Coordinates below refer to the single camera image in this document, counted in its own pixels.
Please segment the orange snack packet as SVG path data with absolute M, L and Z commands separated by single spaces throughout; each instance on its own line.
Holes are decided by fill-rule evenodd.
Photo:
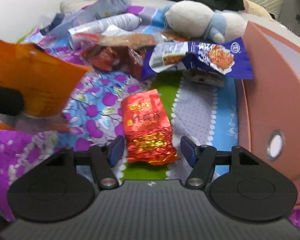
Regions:
M 61 113 L 90 71 L 91 67 L 60 60 L 33 43 L 0 40 L 0 86 L 22 93 L 28 115 L 43 118 Z

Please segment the red foil tea packet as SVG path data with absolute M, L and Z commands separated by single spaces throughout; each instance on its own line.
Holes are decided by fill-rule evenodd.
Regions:
M 179 159 L 172 126 L 156 89 L 126 97 L 121 108 L 129 163 L 165 165 Z

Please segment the blue spicy cabbage snack bag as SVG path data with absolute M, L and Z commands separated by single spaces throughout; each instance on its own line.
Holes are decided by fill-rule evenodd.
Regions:
M 160 42 L 143 60 L 141 80 L 167 71 L 199 69 L 233 79 L 252 80 L 253 68 L 242 38 L 225 44 Z

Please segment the clear brown tofu snack packet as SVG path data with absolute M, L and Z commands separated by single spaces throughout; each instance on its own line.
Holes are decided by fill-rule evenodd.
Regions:
M 160 42 L 165 42 L 161 34 L 132 33 L 125 35 L 104 35 L 92 33 L 77 33 L 74 35 L 78 41 L 90 42 L 102 47 L 128 47 L 138 49 L 147 46 L 155 46 Z

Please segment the floral purple bedsheet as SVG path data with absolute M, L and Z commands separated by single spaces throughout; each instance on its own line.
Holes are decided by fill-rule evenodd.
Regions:
M 166 23 L 164 9 L 131 6 L 128 12 L 139 16 L 142 23 L 133 31 L 112 33 L 161 34 L 165 42 L 207 42 L 201 38 L 186 38 L 174 32 Z M 146 80 L 127 72 L 95 70 L 85 61 L 82 50 L 94 45 L 81 42 L 71 49 L 68 33 L 62 37 L 44 36 L 35 29 L 23 43 L 33 43 L 46 53 L 68 63 L 92 68 L 72 91 L 61 113 L 35 117 L 25 113 L 17 116 L 0 114 L 0 218 L 14 221 L 7 201 L 12 183 L 49 156 L 64 147 L 85 151 L 95 145 L 109 145 L 123 136 L 121 102 L 128 96 L 156 89 L 172 126 L 172 143 L 179 159 L 165 165 L 127 161 L 127 145 L 114 167 L 119 181 L 128 179 L 185 180 L 191 167 L 181 154 L 180 139 L 192 137 L 199 144 L 228 151 L 239 144 L 238 102 L 236 82 L 217 73 L 199 69 L 167 71 Z

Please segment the pink cardboard box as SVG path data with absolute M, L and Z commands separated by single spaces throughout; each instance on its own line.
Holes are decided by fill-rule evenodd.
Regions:
M 300 208 L 300 38 L 248 22 L 254 78 L 236 82 L 239 144 L 292 180 Z

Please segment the red crumpled snack wrapper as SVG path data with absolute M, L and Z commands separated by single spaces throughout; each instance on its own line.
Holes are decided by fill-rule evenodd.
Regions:
M 120 70 L 141 79 L 145 51 L 135 51 L 128 47 L 102 47 L 94 45 L 85 48 L 82 58 L 93 66 L 95 70 L 113 72 Z

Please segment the white spray can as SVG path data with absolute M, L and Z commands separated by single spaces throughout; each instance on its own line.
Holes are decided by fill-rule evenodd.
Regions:
M 101 34 L 110 25 L 114 25 L 125 31 L 133 31 L 142 23 L 142 19 L 131 13 L 125 13 L 121 15 L 111 16 L 96 20 L 93 22 L 85 23 L 68 30 L 68 41 L 71 49 L 79 47 L 80 41 L 76 37 L 76 34 L 80 33 L 92 33 Z

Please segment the white blue plush toy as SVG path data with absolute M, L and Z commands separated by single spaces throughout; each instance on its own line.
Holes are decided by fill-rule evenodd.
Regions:
M 167 25 L 186 38 L 203 38 L 217 44 L 230 42 L 244 35 L 247 22 L 238 14 L 214 11 L 203 3 L 177 2 L 164 11 Z

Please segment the clear blue plastic pouch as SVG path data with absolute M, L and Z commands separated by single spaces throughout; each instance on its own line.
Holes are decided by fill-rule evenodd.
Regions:
M 63 0 L 52 18 L 42 17 L 40 33 L 62 37 L 73 27 L 125 12 L 132 0 Z

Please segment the beige pink pillow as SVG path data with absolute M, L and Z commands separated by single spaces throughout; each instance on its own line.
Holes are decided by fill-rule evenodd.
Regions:
M 246 14 L 255 15 L 261 18 L 266 18 L 268 20 L 272 19 L 272 16 L 270 15 L 269 12 L 266 11 L 266 9 L 264 9 L 264 7 L 249 0 L 243 0 L 243 3 L 244 3 L 244 10 L 242 12 Z

